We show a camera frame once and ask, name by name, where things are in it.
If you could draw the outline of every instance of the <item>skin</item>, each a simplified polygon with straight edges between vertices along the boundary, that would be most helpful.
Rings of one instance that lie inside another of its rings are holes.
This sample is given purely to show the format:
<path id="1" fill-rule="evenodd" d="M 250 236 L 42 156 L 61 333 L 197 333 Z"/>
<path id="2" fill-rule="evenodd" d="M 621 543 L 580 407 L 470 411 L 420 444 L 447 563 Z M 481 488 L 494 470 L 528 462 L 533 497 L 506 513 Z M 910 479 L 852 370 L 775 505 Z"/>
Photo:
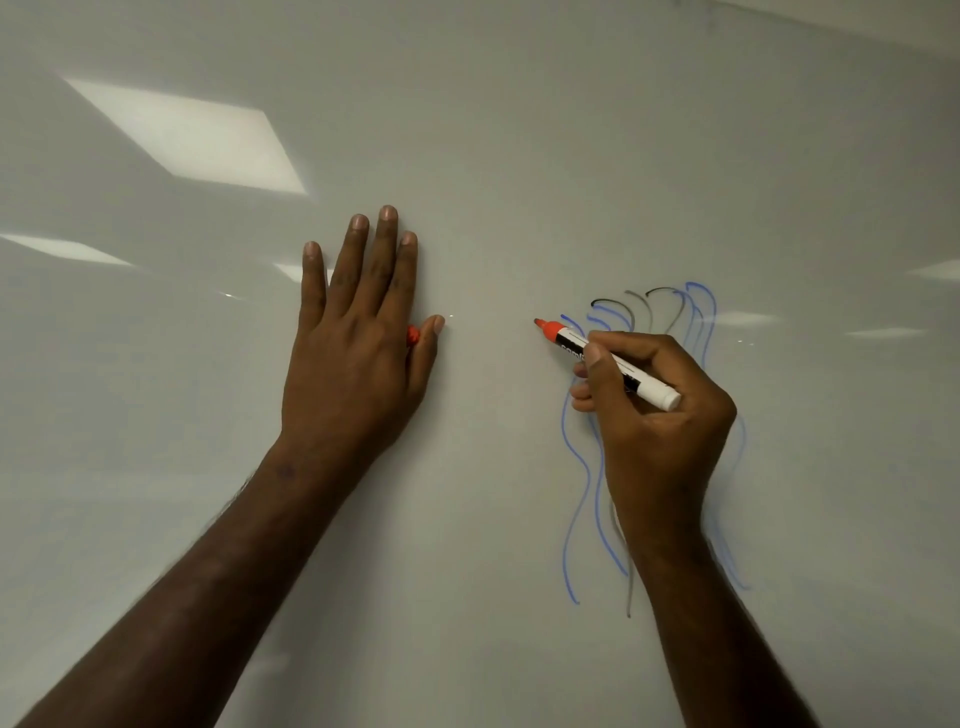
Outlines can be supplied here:
<path id="1" fill-rule="evenodd" d="M 297 336 L 281 431 L 199 541 L 18 724 L 20 728 L 212 726 L 338 509 L 426 392 L 441 316 L 407 350 L 417 237 L 397 213 L 355 215 L 329 290 L 303 249 Z M 574 407 L 597 413 L 608 483 L 657 616 L 688 726 L 812 726 L 813 717 L 710 556 L 704 491 L 735 409 L 670 337 L 592 332 Z M 609 351 L 684 398 L 652 412 L 624 394 Z"/>

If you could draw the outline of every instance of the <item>forearm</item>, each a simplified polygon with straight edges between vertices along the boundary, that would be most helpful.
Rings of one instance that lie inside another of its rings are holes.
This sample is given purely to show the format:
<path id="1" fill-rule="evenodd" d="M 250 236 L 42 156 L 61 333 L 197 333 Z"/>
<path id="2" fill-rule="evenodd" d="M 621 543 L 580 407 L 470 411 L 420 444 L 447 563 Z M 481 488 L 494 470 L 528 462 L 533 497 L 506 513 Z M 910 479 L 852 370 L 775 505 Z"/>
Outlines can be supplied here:
<path id="1" fill-rule="evenodd" d="M 21 728 L 212 726 L 351 478 L 282 444 Z"/>
<path id="2" fill-rule="evenodd" d="M 630 541 L 687 726 L 816 726 L 702 536 Z"/>

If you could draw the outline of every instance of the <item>marker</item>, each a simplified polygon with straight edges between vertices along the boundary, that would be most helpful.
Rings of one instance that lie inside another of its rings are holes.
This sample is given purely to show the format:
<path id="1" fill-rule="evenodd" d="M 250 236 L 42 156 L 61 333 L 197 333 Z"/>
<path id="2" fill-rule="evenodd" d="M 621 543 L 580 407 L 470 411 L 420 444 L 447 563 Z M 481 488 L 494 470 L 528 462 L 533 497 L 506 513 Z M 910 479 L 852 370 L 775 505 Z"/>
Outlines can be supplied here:
<path id="1" fill-rule="evenodd" d="M 587 339 L 572 328 L 564 326 L 559 321 L 534 319 L 534 323 L 540 327 L 548 341 L 552 341 L 561 349 L 566 349 L 581 359 L 584 358 L 584 347 L 587 345 Z M 680 404 L 682 395 L 669 384 L 664 384 L 655 376 L 648 375 L 642 369 L 635 367 L 629 361 L 624 361 L 616 354 L 613 355 L 613 361 L 616 362 L 616 368 L 623 375 L 623 386 L 628 392 L 633 392 L 642 400 L 650 402 L 664 412 L 672 412 Z"/>

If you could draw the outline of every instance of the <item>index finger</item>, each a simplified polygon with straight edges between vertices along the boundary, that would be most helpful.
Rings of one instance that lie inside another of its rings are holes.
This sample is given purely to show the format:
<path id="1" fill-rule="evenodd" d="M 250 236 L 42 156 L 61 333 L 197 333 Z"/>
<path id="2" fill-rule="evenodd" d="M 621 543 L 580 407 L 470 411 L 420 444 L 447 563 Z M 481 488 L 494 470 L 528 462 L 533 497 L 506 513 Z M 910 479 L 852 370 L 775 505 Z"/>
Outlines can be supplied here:
<path id="1" fill-rule="evenodd" d="M 696 395 L 713 386 L 707 373 L 673 336 L 667 334 L 591 331 L 589 340 L 643 365 L 660 381 L 682 395 Z"/>
<path id="2" fill-rule="evenodd" d="M 383 298 L 378 317 L 392 327 L 407 329 L 410 311 L 414 307 L 414 291 L 417 288 L 417 234 L 407 231 L 400 238 L 396 250 L 394 276 Z"/>

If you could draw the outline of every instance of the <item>fingernail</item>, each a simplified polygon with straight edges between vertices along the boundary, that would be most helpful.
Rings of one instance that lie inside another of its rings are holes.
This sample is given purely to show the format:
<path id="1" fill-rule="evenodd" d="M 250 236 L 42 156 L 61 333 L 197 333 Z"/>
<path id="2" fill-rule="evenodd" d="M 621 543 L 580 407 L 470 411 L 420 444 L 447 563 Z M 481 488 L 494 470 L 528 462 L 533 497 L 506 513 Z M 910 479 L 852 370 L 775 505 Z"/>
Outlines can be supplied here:
<path id="1" fill-rule="evenodd" d="M 600 351 L 600 347 L 596 344 L 587 344 L 584 347 L 584 362 L 588 367 L 592 367 L 603 356 L 603 353 Z"/>

